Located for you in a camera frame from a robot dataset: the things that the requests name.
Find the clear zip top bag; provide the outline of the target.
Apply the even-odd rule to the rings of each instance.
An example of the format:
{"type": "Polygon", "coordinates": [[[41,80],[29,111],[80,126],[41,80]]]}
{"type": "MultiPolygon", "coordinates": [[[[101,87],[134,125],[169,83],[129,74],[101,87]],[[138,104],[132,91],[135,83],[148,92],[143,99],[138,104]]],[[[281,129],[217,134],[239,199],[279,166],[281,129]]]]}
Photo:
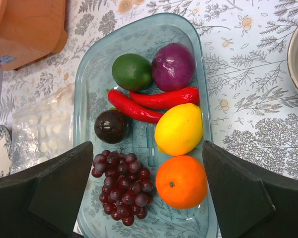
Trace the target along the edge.
{"type": "Polygon", "coordinates": [[[12,115],[12,165],[17,173],[73,147],[74,85],[55,93],[12,115]]]}

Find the dark red grape bunch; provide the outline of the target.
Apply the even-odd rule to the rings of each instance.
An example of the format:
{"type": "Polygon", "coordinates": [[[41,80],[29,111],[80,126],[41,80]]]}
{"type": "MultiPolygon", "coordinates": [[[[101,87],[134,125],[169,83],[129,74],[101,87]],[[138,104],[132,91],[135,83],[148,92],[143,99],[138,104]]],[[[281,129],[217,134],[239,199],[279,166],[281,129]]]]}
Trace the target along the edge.
{"type": "Polygon", "coordinates": [[[104,150],[97,154],[92,163],[91,175],[95,178],[105,176],[99,200],[104,213],[113,220],[129,227],[135,218],[144,219],[147,206],[153,203],[154,185],[151,171],[145,167],[133,152],[124,154],[104,150]]]}

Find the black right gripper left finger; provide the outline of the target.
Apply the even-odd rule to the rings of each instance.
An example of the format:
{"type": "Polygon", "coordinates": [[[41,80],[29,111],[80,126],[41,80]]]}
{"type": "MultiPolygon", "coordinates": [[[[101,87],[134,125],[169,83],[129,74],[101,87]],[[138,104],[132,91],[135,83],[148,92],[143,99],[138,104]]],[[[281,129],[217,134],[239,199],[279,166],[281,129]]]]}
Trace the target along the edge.
{"type": "Polygon", "coordinates": [[[0,238],[70,238],[92,161],[88,141],[0,178],[0,238]]]}

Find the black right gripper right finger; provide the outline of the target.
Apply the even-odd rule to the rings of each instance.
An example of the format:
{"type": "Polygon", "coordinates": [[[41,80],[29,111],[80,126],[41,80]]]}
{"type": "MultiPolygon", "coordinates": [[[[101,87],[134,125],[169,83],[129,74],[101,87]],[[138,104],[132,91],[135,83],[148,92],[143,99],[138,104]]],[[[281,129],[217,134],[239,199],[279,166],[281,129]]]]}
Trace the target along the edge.
{"type": "Polygon", "coordinates": [[[224,238],[298,238],[298,180],[210,141],[204,141],[202,156],[224,238]]]}

